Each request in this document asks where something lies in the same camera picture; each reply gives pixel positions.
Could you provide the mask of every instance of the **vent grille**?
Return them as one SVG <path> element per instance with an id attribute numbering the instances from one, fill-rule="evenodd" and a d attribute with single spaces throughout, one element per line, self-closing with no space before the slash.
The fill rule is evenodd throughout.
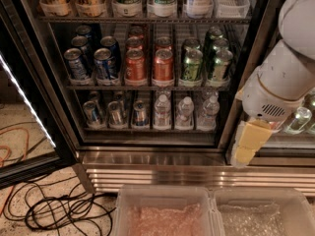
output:
<path id="1" fill-rule="evenodd" d="M 285 113 L 283 108 L 271 104 L 263 105 L 262 109 L 265 114 L 275 117 L 282 116 Z"/>

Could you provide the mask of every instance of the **led light strip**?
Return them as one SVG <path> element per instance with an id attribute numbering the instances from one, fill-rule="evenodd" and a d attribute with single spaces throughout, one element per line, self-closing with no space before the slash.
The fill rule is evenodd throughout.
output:
<path id="1" fill-rule="evenodd" d="M 11 80 L 11 82 L 16 86 L 18 93 L 20 94 L 20 96 L 23 99 L 23 102 L 29 107 L 31 114 L 33 115 L 33 117 L 35 118 L 36 122 L 39 124 L 41 130 L 43 131 L 43 133 L 45 134 L 45 136 L 47 137 L 47 139 L 49 140 L 50 144 L 56 148 L 56 144 L 52 141 L 51 137 L 49 136 L 47 130 L 44 128 L 44 126 L 42 125 L 40 119 L 38 118 L 36 112 L 33 110 L 31 103 L 29 102 L 29 100 L 27 99 L 26 95 L 24 94 L 24 92 L 22 91 L 22 89 L 20 88 L 20 85 L 18 83 L 18 81 L 14 78 L 10 67 L 8 66 L 8 64 L 5 62 L 2 53 L 0 52 L 0 65 L 4 68 L 4 70 L 6 71 L 7 75 L 9 76 L 9 79 Z"/>

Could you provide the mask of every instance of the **beverage cooler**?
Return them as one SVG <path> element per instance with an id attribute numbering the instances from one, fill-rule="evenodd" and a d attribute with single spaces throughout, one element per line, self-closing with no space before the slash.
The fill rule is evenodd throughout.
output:
<path id="1" fill-rule="evenodd" d="M 3 187 L 73 165 L 91 193 L 162 184 L 314 196 L 306 131 L 275 129 L 248 165 L 232 165 L 249 119 L 237 95 L 282 38 L 284 1 L 1 0 L 14 46 L 5 64 L 33 83 L 30 106 L 55 144 L 54 156 L 2 168 Z"/>

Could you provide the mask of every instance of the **refrigerator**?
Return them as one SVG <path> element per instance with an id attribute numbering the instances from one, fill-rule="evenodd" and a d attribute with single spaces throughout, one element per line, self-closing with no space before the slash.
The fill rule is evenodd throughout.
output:
<path id="1" fill-rule="evenodd" d="M 97 17 L 75 10 L 66 16 L 44 14 L 47 11 L 40 7 L 43 1 L 1 0 L 2 31 L 15 48 L 6 53 L 7 48 L 2 46 L 1 51 L 22 90 L 24 81 L 33 84 L 33 92 L 26 93 L 26 98 L 31 106 L 37 107 L 34 112 L 39 113 L 38 119 L 53 141 L 55 152 L 1 168 L 1 187 L 71 165 L 90 193 L 115 193 L 123 184 L 162 184 L 200 185 L 210 189 L 288 187 L 308 197 L 315 195 L 313 135 L 273 134 L 247 167 L 238 169 L 230 164 L 237 126 L 247 118 L 235 95 L 280 38 L 278 15 L 284 0 L 248 0 L 248 11 L 237 17 L 216 14 L 215 1 L 213 13 L 201 19 L 187 17 L 186 0 L 177 0 L 177 7 L 169 17 L 153 15 L 152 0 L 142 0 L 140 11 L 132 17 L 117 12 L 116 0 L 105 0 L 105 9 Z M 70 6 L 76 8 L 73 0 Z M 117 39 L 122 66 L 116 83 L 108 85 L 96 78 L 84 83 L 73 81 L 64 54 L 71 48 L 76 29 L 83 24 L 94 29 L 98 44 L 105 36 Z M 142 84 L 130 84 L 124 74 L 126 40 L 134 26 L 143 27 L 147 36 L 147 76 Z M 205 77 L 200 84 L 182 84 L 181 46 L 190 37 L 198 38 L 203 45 L 211 26 L 223 31 L 233 53 L 230 80 L 217 88 L 220 103 L 217 126 L 211 131 L 197 129 L 195 109 L 192 129 L 177 129 L 179 99 L 191 96 L 198 107 L 196 102 L 202 92 L 211 88 Z M 155 128 L 154 105 L 163 87 L 155 82 L 152 67 L 155 39 L 160 36 L 170 37 L 174 47 L 174 82 L 166 85 L 171 91 L 172 121 L 166 130 Z M 15 60 L 21 61 L 21 68 Z M 89 125 L 85 114 L 84 105 L 91 91 L 100 93 L 104 110 L 102 126 L 97 128 Z M 115 127 L 110 123 L 108 104 L 120 91 L 128 102 L 127 121 L 124 127 Z M 135 127 L 133 122 L 133 103 L 137 99 L 148 106 L 146 129 Z"/>

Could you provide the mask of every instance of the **stainless steel base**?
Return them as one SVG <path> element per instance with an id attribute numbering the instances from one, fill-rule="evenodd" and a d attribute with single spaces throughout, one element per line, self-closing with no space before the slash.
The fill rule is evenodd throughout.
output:
<path id="1" fill-rule="evenodd" d="M 294 188 L 315 197 L 314 166 L 285 166 L 285 160 L 282 166 L 262 166 L 259 161 L 255 158 L 255 166 L 236 169 L 226 165 L 219 153 L 87 152 L 83 168 L 96 192 L 118 192 L 124 184 L 159 184 Z"/>

